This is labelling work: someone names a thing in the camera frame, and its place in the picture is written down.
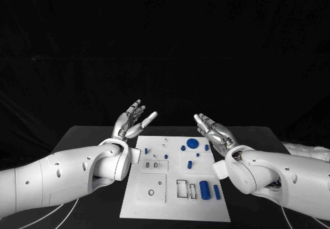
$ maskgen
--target robotic hand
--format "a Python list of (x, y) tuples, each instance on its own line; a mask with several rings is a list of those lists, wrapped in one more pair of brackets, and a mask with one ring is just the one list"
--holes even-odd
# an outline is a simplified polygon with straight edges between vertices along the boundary
[(141, 153), (128, 147), (127, 140), (157, 116), (152, 112), (134, 125), (145, 109), (140, 103), (137, 100), (121, 114), (111, 138), (98, 146), (56, 152), (26, 166), (0, 171), (0, 219), (23, 210), (65, 204), (125, 178)]
[(194, 115), (194, 120), (199, 133), (225, 156), (212, 165), (216, 178), (229, 177), (243, 194), (330, 220), (330, 164), (315, 158), (256, 151), (239, 145), (230, 131), (203, 114)]

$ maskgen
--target blue circular disk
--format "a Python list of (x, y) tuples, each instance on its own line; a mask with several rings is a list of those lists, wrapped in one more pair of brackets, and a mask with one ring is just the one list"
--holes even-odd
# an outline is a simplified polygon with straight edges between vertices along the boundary
[(187, 146), (191, 148), (191, 149), (196, 149), (197, 148), (197, 140), (194, 138), (190, 138), (187, 139)]

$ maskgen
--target black curtain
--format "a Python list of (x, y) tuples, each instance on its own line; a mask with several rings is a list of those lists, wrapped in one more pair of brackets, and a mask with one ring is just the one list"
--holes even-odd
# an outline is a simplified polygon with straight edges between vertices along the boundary
[(44, 157), (73, 125), (268, 126), (328, 145), (327, 1), (3, 1), (1, 169)]

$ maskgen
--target blue cylinder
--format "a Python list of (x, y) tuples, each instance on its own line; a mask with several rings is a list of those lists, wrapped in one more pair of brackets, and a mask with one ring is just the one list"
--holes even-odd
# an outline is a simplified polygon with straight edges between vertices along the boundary
[(217, 185), (213, 185), (213, 188), (214, 188), (214, 197), (216, 197), (216, 199), (220, 199), (220, 193), (219, 193)]
[(204, 200), (210, 199), (210, 190), (209, 190), (207, 181), (201, 180), (199, 182), (199, 187), (200, 187), (201, 199), (204, 199)]
[(191, 148), (191, 149), (196, 149), (197, 148), (197, 140), (194, 138), (190, 138), (187, 139), (187, 146)]
[(191, 168), (191, 166), (193, 166), (193, 162), (191, 162), (191, 161), (189, 161), (189, 162), (187, 162), (187, 168), (190, 169), (190, 168)]

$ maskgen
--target dark table surface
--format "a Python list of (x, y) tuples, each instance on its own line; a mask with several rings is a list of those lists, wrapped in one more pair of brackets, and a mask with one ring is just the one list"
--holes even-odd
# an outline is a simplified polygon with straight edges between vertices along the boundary
[[(148, 126), (141, 135), (145, 136), (189, 136), (199, 137), (196, 126)], [(236, 140), (242, 145), (255, 150), (289, 154), (272, 131), (259, 126), (232, 126), (227, 127)], [(106, 138), (111, 137), (112, 126), (73, 126), (53, 152), (96, 146)], [(128, 140), (128, 146), (135, 147), (137, 137)], [(213, 147), (214, 161), (223, 159)], [(230, 223), (201, 222), (183, 220), (157, 220), (157, 219), (121, 219), (119, 210), (124, 200), (124, 193), (128, 181), (128, 175), (122, 181), (115, 181), (111, 185), (95, 190), (78, 200), (66, 203), (59, 210), (27, 228), (54, 229), (63, 221), (67, 213), (72, 213), (60, 225), (59, 229), (119, 229), (119, 228), (245, 228), (245, 229), (288, 229), (281, 207), (268, 199), (246, 195), (239, 192), (229, 178), (220, 180)], [(34, 208), (17, 212), (0, 220), (0, 229), (17, 229), (30, 224), (43, 217), (57, 206)], [(285, 209), (286, 217), (294, 229), (323, 228), (314, 219)]]

